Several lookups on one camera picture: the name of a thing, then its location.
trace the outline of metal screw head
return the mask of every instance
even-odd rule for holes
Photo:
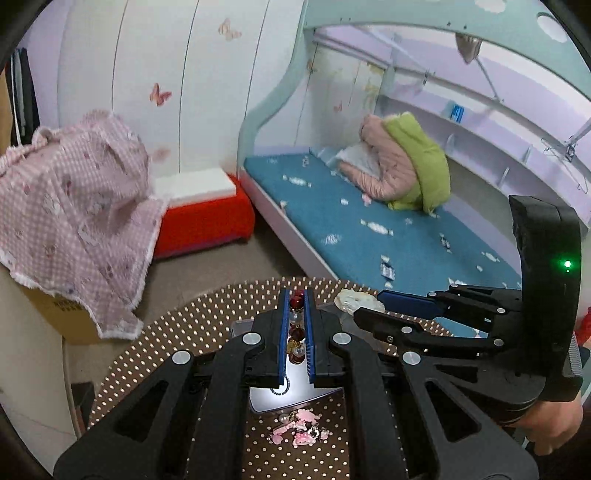
[[[256,332],[249,332],[242,337],[242,341],[247,345],[256,345],[261,341],[261,336]]]
[[[418,365],[421,362],[421,356],[417,352],[404,352],[402,361],[409,365]]]
[[[191,360],[191,354],[186,350],[179,350],[173,355],[173,362],[177,365],[188,364]]]
[[[345,332],[335,333],[333,335],[333,340],[339,345],[347,345],[351,341],[351,335]]]

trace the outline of pink jacket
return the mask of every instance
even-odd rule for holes
[[[387,202],[404,197],[417,182],[417,173],[408,155],[382,126],[382,119],[366,116],[359,136],[377,153],[382,178],[378,180],[344,161],[339,165],[340,170],[375,200]]]

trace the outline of white crumpled paper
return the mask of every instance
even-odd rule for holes
[[[335,305],[337,308],[349,315],[353,315],[355,310],[364,307],[366,309],[375,310],[376,312],[386,312],[384,304],[376,297],[362,291],[350,290],[344,288],[339,292],[335,298]]]

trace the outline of light blue bed frame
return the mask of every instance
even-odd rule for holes
[[[291,61],[271,93],[247,114],[238,136],[238,173],[255,151],[259,130],[288,102],[307,71],[309,44],[315,28],[330,25],[397,24],[464,33],[512,50],[544,66],[591,99],[591,73],[572,42],[552,40],[537,19],[552,13],[538,2],[508,1],[494,14],[474,0],[306,0],[300,15]],[[591,390],[591,361],[584,369],[582,392]]]

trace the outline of blue mattress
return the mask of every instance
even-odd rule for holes
[[[423,296],[447,290],[451,281],[521,288],[520,276],[442,208],[430,216],[376,201],[366,206],[357,187],[313,154],[251,157],[244,167],[273,201],[284,202],[292,223],[339,278]],[[394,280],[381,275],[382,256],[389,258]],[[457,336],[476,333],[446,319],[440,323]]]

